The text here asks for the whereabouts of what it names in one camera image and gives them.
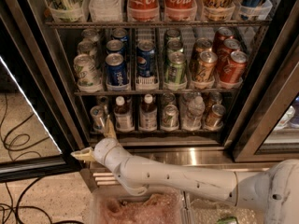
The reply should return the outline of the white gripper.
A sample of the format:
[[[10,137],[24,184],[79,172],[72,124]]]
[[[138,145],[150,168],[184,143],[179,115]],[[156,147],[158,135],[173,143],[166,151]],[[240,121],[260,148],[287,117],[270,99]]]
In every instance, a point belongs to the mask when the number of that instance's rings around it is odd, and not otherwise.
[[[86,147],[79,151],[74,151],[71,156],[79,161],[97,161],[104,166],[115,166],[121,160],[122,146],[115,139],[117,138],[114,125],[110,119],[107,119],[104,129],[104,139],[102,139],[94,148]]]

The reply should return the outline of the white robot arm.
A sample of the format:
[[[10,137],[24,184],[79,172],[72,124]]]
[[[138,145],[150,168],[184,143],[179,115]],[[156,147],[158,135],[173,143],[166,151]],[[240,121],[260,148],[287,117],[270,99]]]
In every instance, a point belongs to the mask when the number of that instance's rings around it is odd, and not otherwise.
[[[130,154],[117,140],[111,121],[104,139],[72,156],[104,165],[133,196],[145,194],[151,185],[164,185],[211,201],[260,210],[264,224],[299,221],[299,160],[282,161],[264,172],[165,164]]]

